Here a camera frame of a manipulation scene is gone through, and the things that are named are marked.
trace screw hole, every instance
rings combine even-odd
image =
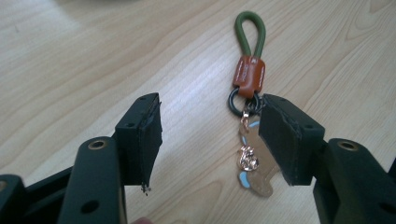
[[[96,150],[96,149],[104,148],[105,146],[106,146],[106,141],[98,140],[98,141],[91,142],[88,145],[88,148],[91,150]]]
[[[351,143],[351,142],[346,142],[346,141],[340,141],[338,142],[338,146],[349,150],[349,151],[357,151],[358,150],[358,146],[356,146],[356,144]]]
[[[92,213],[92,212],[94,212],[96,209],[98,209],[98,207],[99,207],[99,202],[98,202],[98,201],[96,201],[96,200],[89,201],[89,202],[87,202],[87,203],[84,203],[84,204],[81,206],[81,213],[82,213],[82,214],[89,214],[89,213]]]
[[[396,207],[389,203],[380,203],[379,206],[387,213],[396,214]]]

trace wooden table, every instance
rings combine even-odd
[[[244,10],[267,28],[262,93],[326,128],[396,156],[396,2],[54,0],[0,3],[0,173],[30,185],[111,135],[134,100],[158,92],[163,145],[148,197],[126,189],[128,220],[318,223],[311,187],[281,174],[263,199],[238,183],[239,118],[226,105]],[[249,42],[257,36],[244,23]]]

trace key ring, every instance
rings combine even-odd
[[[246,20],[252,21],[259,33],[253,55],[251,55],[250,46],[248,45],[248,40],[242,27],[242,23]],[[259,114],[261,100],[258,92],[262,90],[262,82],[265,73],[265,63],[261,59],[262,48],[265,42],[265,26],[262,19],[256,13],[245,11],[237,16],[234,29],[243,56],[236,66],[236,71],[233,76],[233,85],[235,89],[231,91],[228,97],[228,105],[236,116],[242,117],[242,110],[237,109],[233,103],[233,98],[238,94],[247,98],[245,105],[249,114]]]
[[[233,98],[235,98],[235,95],[238,93],[239,88],[235,88],[233,89],[233,91],[231,91],[230,96],[228,97],[228,107],[230,107],[230,110],[238,117],[241,118],[243,116],[243,112],[242,110],[239,110],[238,108],[236,108],[235,104],[233,103]],[[262,104],[261,104],[261,100],[260,100],[260,96],[257,92],[254,92],[254,96],[252,100],[246,100],[245,105],[248,105],[252,103],[254,105],[253,108],[250,108],[248,106],[248,112],[250,115],[252,114],[258,114],[260,113],[260,110],[262,108]]]

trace braided green cord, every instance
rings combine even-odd
[[[244,55],[251,55],[250,46],[248,45],[248,40],[245,36],[244,29],[242,28],[242,23],[245,20],[250,20],[256,26],[259,36],[257,38],[256,49],[254,50],[254,56],[260,58],[262,56],[262,48],[265,42],[265,25],[256,13],[251,11],[245,11],[238,15],[235,20],[235,32],[238,38],[239,44]]]

